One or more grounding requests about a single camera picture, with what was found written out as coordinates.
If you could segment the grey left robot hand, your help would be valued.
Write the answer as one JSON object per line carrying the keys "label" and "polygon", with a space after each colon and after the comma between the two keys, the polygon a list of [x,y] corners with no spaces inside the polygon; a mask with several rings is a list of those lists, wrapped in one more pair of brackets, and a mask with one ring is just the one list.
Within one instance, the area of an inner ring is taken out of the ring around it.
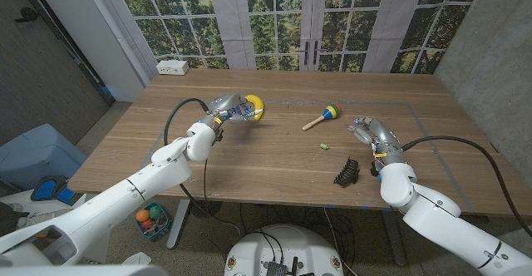
{"label": "grey left robot hand", "polygon": [[259,121],[264,112],[264,103],[256,95],[229,93],[214,99],[208,108],[217,122]]}

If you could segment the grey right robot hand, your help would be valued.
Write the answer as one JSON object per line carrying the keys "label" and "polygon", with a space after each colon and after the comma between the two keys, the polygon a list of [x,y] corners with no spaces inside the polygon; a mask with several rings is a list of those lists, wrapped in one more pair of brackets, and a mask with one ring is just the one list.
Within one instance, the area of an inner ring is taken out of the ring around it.
{"label": "grey right robot hand", "polygon": [[363,144],[370,145],[378,169],[394,163],[406,163],[400,141],[381,121],[371,117],[361,117],[348,125],[347,130]]}

